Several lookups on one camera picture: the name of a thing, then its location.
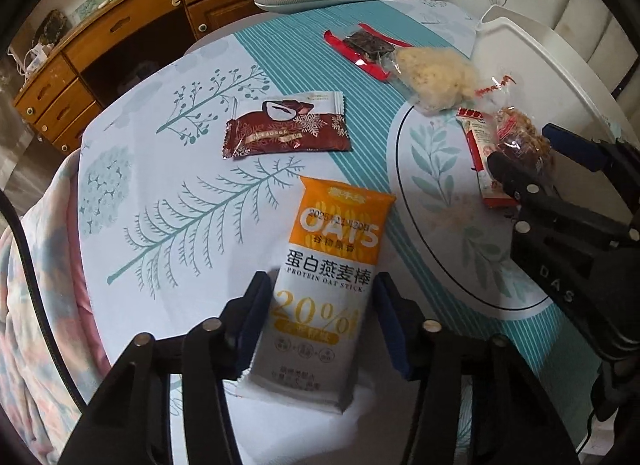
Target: colorful blanket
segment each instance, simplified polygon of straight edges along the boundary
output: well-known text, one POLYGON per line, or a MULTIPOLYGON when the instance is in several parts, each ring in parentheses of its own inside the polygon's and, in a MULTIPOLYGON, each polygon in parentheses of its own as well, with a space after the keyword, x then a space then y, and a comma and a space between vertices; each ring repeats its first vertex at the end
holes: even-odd
MULTIPOLYGON (((100 383, 82 329, 70 271, 66 217, 80 153, 58 169, 44 197, 22 219, 55 339, 84 399, 100 383)), ((79 412, 40 332, 11 230, 0 237, 0 403, 42 462, 54 464, 79 412)))

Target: wooden desk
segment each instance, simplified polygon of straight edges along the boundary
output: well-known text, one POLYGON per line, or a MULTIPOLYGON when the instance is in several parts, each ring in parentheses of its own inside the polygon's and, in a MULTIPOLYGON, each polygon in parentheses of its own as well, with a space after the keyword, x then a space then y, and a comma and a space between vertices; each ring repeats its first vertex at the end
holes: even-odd
POLYGON ((38 133, 71 153, 140 61, 165 66, 209 32, 258 12, 254 0, 114 0, 60 41, 14 105, 38 133))

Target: orange and white wrapper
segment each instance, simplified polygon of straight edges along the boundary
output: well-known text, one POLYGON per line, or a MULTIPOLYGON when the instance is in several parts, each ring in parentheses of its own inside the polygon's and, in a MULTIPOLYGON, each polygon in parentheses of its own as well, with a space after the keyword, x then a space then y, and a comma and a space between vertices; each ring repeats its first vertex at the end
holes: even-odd
POLYGON ((238 395, 341 413, 351 401, 351 363, 396 197, 301 179, 305 194, 238 395))

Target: transparent plastic wrapper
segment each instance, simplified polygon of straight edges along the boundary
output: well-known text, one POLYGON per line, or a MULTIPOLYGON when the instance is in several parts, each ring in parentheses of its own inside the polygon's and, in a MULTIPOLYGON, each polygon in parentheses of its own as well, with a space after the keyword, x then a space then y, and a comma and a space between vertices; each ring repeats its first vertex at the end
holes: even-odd
POLYGON ((505 75, 500 80, 476 94, 474 107, 491 115, 497 129, 497 147, 510 158, 519 160, 524 166, 540 176, 550 176, 554 159, 551 144, 531 123, 530 117, 522 111, 516 81, 505 75))
POLYGON ((381 64, 390 73, 388 81, 427 114, 472 99, 478 88, 476 68, 453 48, 397 48, 381 64))
POLYGON ((492 117, 478 110, 459 108, 456 118, 465 133, 484 204, 490 208, 516 206, 518 202, 505 193, 502 184, 487 168, 487 157, 498 150, 497 130, 492 117))
POLYGON ((381 66, 382 58, 396 48, 411 46, 407 42, 390 38, 365 23, 327 30, 324 40, 344 58, 381 82, 386 82, 389 77, 388 71, 381 66))
POLYGON ((342 413, 386 215, 396 200, 301 177, 305 194, 250 371, 236 395, 342 413))
POLYGON ((307 91, 236 102, 226 123, 223 158, 293 151, 349 151, 340 91, 307 91))

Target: pink fabric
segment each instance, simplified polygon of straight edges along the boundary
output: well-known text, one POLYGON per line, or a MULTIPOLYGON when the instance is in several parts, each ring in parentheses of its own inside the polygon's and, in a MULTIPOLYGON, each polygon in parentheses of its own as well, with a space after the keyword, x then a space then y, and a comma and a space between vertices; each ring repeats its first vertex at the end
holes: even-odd
POLYGON ((71 279, 74 283, 74 293, 78 304, 80 324, 84 329, 89 351, 102 376, 111 369, 107 354, 102 347, 98 327, 95 325, 94 312, 91 309, 89 293, 86 289, 84 270, 82 270, 82 255, 80 254, 80 236, 78 233, 78 175, 71 180, 69 205, 66 208, 66 230, 69 239, 69 256, 71 262, 71 279))

